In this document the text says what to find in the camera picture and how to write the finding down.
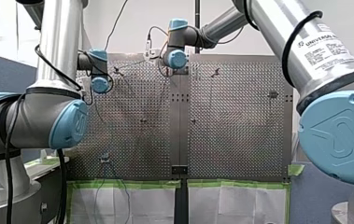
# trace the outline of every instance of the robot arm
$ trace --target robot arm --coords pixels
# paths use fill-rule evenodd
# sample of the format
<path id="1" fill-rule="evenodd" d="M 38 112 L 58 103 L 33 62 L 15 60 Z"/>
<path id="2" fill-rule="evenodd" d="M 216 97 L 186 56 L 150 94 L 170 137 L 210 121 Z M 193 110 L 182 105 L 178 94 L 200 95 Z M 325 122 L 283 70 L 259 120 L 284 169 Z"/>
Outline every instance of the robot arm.
<path id="1" fill-rule="evenodd" d="M 187 63 L 185 46 L 213 49 L 223 37 L 247 24 L 245 15 L 236 7 L 230 8 L 202 29 L 189 26 L 186 20 L 173 19 L 168 28 L 168 44 L 162 62 L 173 69 L 182 68 Z"/>
<path id="2" fill-rule="evenodd" d="M 309 11 L 300 0 L 234 0 L 234 5 L 201 30 L 172 20 L 162 63 L 184 67 L 184 46 L 214 48 L 250 23 L 300 93 L 299 137 L 305 154 L 327 175 L 354 184 L 354 91 L 341 91 L 354 83 L 354 56 L 321 20 L 322 12 Z"/>

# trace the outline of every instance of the gray wall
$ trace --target gray wall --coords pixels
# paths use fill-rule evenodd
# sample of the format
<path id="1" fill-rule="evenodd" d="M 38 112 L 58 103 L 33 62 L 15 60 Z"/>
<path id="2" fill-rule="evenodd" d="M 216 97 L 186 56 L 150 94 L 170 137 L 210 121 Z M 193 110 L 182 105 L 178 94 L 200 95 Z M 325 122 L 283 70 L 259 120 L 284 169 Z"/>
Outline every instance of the gray wall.
<path id="1" fill-rule="evenodd" d="M 0 91 L 25 92 L 34 83 L 36 68 L 0 58 Z M 39 157 L 37 150 L 23 150 L 22 159 L 31 161 Z"/>

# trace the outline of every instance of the cable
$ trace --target cable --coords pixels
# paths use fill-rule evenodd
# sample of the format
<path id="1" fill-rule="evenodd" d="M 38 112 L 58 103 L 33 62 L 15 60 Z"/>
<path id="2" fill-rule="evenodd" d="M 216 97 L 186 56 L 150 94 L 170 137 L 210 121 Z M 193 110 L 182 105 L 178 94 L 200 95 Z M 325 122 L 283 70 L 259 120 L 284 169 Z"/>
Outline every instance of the cable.
<path id="1" fill-rule="evenodd" d="M 149 32 L 148 32 L 148 35 L 151 34 L 151 31 L 152 31 L 153 29 L 157 29 L 157 30 L 161 31 L 163 34 L 168 35 L 168 33 L 167 33 L 164 29 L 162 29 L 161 27 L 159 27 L 159 26 L 152 26 L 152 27 L 150 27 Z"/>
<path id="2" fill-rule="evenodd" d="M 292 44 L 296 39 L 296 36 L 302 31 L 304 26 L 314 20 L 315 18 L 322 18 L 323 13 L 321 11 L 315 11 L 310 13 L 304 20 L 300 21 L 296 27 L 293 29 L 292 34 L 290 34 L 290 38 L 288 38 L 287 43 L 285 44 L 284 51 L 282 52 L 282 73 L 284 74 L 284 78 L 290 83 L 292 87 L 294 87 L 292 80 L 290 79 L 290 73 L 288 71 L 288 58 L 290 57 L 290 49 L 292 48 Z"/>
<path id="3" fill-rule="evenodd" d="M 66 214 L 66 200 L 67 200 L 67 186 L 66 186 L 66 165 L 64 153 L 61 148 L 57 149 L 58 158 L 60 159 L 61 170 L 61 199 L 59 206 L 59 213 L 57 216 L 56 224 L 64 224 Z"/>
<path id="4" fill-rule="evenodd" d="M 87 101 L 85 99 L 85 96 L 83 96 L 82 98 L 83 98 L 84 103 L 86 103 L 86 105 L 92 105 L 92 102 L 93 102 L 93 99 L 92 99 L 92 87 L 90 87 L 90 98 L 91 98 L 90 102 L 87 103 Z"/>
<path id="5" fill-rule="evenodd" d="M 157 60 L 157 68 L 159 69 L 159 73 L 160 73 L 163 77 L 171 77 L 171 76 L 173 76 L 173 75 L 171 75 L 171 76 L 166 75 L 166 74 L 163 72 L 162 68 L 160 67 L 160 62 L 161 62 L 161 60 L 162 60 L 162 53 L 163 53 L 163 50 L 164 50 L 164 48 L 165 48 L 165 46 L 166 46 L 167 44 L 168 44 L 168 41 L 166 41 L 166 42 L 164 43 L 162 49 L 160 50 L 159 60 Z"/>
<path id="6" fill-rule="evenodd" d="M 95 192 L 95 199 L 94 199 L 94 220 L 95 220 L 95 223 L 98 224 L 97 222 L 97 198 L 98 198 L 98 192 L 100 191 L 101 187 L 105 184 L 105 179 L 106 179 L 106 169 L 105 169 L 105 166 L 101 163 L 101 166 L 103 167 L 103 171 L 104 171 L 104 174 L 103 174 L 103 182 L 101 183 L 101 185 L 98 187 L 97 191 Z"/>
<path id="7" fill-rule="evenodd" d="M 13 174 L 11 172 L 11 163 L 10 163 L 10 145 L 11 145 L 11 136 L 16 126 L 17 117 L 20 112 L 20 104 L 24 99 L 25 94 L 22 94 L 15 105 L 15 111 L 11 122 L 7 129 L 7 137 L 5 143 L 5 161 L 6 161 L 6 170 L 7 170 L 7 224 L 11 224 L 12 212 L 13 212 Z"/>
<path id="8" fill-rule="evenodd" d="M 213 43 L 213 44 L 228 44 L 228 43 L 230 43 L 230 42 L 236 40 L 236 38 L 240 36 L 241 32 L 243 32 L 243 29 L 244 29 L 244 26 L 241 27 L 240 31 L 237 33 L 237 35 L 235 35 L 235 37 L 233 37 L 233 38 L 230 39 L 230 40 L 224 41 L 224 42 L 217 42 L 217 41 L 215 41 L 215 40 L 210 39 L 210 38 L 205 34 L 204 30 L 200 30 L 200 34 L 201 34 L 201 36 L 203 36 L 203 37 L 205 38 L 205 40 L 207 40 L 207 41 L 209 41 L 209 42 L 211 42 L 211 43 Z"/>
<path id="9" fill-rule="evenodd" d="M 203 37 L 201 36 L 200 29 L 198 29 L 197 27 L 191 26 L 191 25 L 189 25 L 189 27 L 191 27 L 194 30 L 194 32 L 196 32 L 196 35 L 199 37 L 200 42 L 202 44 L 202 47 L 200 47 L 200 50 L 203 50 L 204 49 L 204 40 L 203 40 Z"/>
<path id="10" fill-rule="evenodd" d="M 107 126 L 108 124 L 104 121 L 104 119 L 102 118 L 102 116 L 101 116 L 101 114 L 100 114 L 100 112 L 99 112 L 99 110 L 98 110 L 97 101 L 95 100 L 95 97 L 94 97 L 94 107 L 95 107 L 95 111 L 96 111 L 96 113 L 97 113 L 97 115 L 98 115 L 98 118 Z M 130 193 L 128 192 L 127 186 L 126 186 L 126 184 L 124 183 L 124 181 L 123 181 L 120 177 L 118 177 L 118 176 L 116 175 L 116 171 L 115 171 L 115 167 L 113 166 L 113 163 L 111 162 L 109 165 L 110 165 L 110 168 L 111 168 L 111 171 L 112 171 L 112 174 L 113 174 L 114 178 L 115 178 L 115 179 L 118 179 L 118 180 L 122 183 L 122 185 L 123 185 L 123 187 L 124 187 L 124 191 L 125 191 L 126 194 L 127 194 L 128 214 L 127 214 L 127 218 L 126 218 L 126 221 L 125 221 L 125 224 L 127 224 L 128 221 L 130 220 L 130 213 L 131 213 L 131 208 L 130 208 L 130 207 L 131 207 Z M 101 184 L 101 185 L 98 187 L 97 193 L 95 194 L 95 203 L 96 203 L 96 200 L 97 200 L 98 191 L 99 191 L 100 188 L 104 185 L 105 179 L 106 179 L 106 177 L 105 177 L 105 172 L 104 172 L 103 184 Z"/>
<path id="11" fill-rule="evenodd" d="M 109 45 L 109 39 L 110 39 L 110 37 L 113 35 L 113 33 L 115 32 L 116 25 L 118 24 L 118 21 L 119 21 L 119 19 L 120 19 L 121 13 L 123 12 L 124 7 L 126 6 L 127 2 L 128 2 L 128 0 L 125 0 L 123 6 L 121 7 L 121 10 L 120 10 L 120 12 L 119 12 L 119 15 L 118 15 L 118 17 L 116 18 L 115 23 L 113 24 L 112 31 L 110 32 L 109 36 L 107 37 L 106 45 L 105 45 L 104 50 L 107 50 L 107 46 Z"/>
<path id="12" fill-rule="evenodd" d="M 74 79 L 70 78 L 65 73 L 63 73 L 61 70 L 56 68 L 53 64 L 51 64 L 51 62 L 45 57 L 45 55 L 43 55 L 42 51 L 40 51 L 39 45 L 37 45 L 35 47 L 35 52 L 36 52 L 37 56 L 39 56 L 39 58 L 43 60 L 43 62 L 45 62 L 48 66 L 50 66 L 57 73 L 58 76 L 63 77 L 66 80 L 68 80 L 70 83 L 74 84 L 74 86 L 77 87 L 77 91 L 81 91 L 81 86 L 79 84 L 77 84 L 77 82 Z"/>
<path id="13" fill-rule="evenodd" d="M 112 174 L 113 174 L 113 176 L 115 177 L 115 179 L 118 179 L 118 180 L 122 183 L 122 185 L 123 185 L 123 187 L 124 187 L 124 192 L 126 192 L 126 195 L 127 195 L 128 214 L 127 214 L 126 221 L 124 222 L 124 224 L 127 224 L 128 221 L 130 220 L 130 213 L 131 213 L 131 208 L 130 208 L 130 207 L 131 207 L 131 205 L 130 205 L 130 201 L 131 201 L 130 193 L 128 192 L 127 186 L 126 186 L 126 184 L 124 183 L 124 181 L 123 181 L 120 177 L 118 177 L 118 176 L 116 175 L 116 171 L 115 171 L 115 167 L 113 166 L 113 163 L 110 163 L 110 169 L 111 169 Z"/>
<path id="14" fill-rule="evenodd" d="M 239 37 L 241 35 L 241 32 L 243 32 L 244 26 L 241 27 L 240 31 L 237 33 L 237 35 L 235 35 L 235 37 L 233 37 L 230 40 L 224 41 L 224 42 L 218 42 L 218 44 L 229 44 L 230 42 L 236 40 L 237 37 Z"/>
<path id="15" fill-rule="evenodd" d="M 259 27 L 253 23 L 253 20 L 251 19 L 251 17 L 249 16 L 249 12 L 248 12 L 248 0 L 244 0 L 244 14 L 246 14 L 246 19 L 247 22 L 252 26 L 252 28 L 254 28 L 255 30 L 259 31 Z"/>

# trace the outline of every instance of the pegboard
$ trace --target pegboard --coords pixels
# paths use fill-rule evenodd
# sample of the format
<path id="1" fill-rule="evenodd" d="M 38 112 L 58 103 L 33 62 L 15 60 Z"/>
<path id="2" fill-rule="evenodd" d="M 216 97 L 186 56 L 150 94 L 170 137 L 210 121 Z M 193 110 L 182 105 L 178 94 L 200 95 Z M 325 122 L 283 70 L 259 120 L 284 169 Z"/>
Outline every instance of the pegboard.
<path id="1" fill-rule="evenodd" d="M 111 92 L 94 96 L 86 135 L 67 154 L 68 178 L 170 179 L 169 79 L 156 65 L 143 63 L 142 55 L 110 54 L 109 59 L 108 71 L 116 66 L 120 74 L 111 74 Z M 111 163 L 101 165 L 104 153 Z"/>
<path id="2" fill-rule="evenodd" d="M 284 180 L 291 111 L 276 58 L 192 57 L 189 177 Z"/>
<path id="3" fill-rule="evenodd" d="M 183 79 L 177 75 L 163 77 L 140 54 L 110 54 L 109 59 L 108 71 L 116 66 L 121 74 L 111 75 L 115 87 L 109 94 L 95 96 L 85 138 L 67 153 L 70 179 L 115 174 L 171 179 L 176 161 L 187 162 L 189 178 L 280 181 L 287 176 L 292 93 L 274 57 L 192 55 L 189 74 L 183 75 L 187 83 L 176 83 Z M 187 117 L 171 102 L 178 84 L 189 94 Z M 187 134 L 175 136 L 176 118 L 187 123 Z M 175 152 L 182 141 L 187 148 Z M 112 162 L 101 165 L 106 152 Z"/>

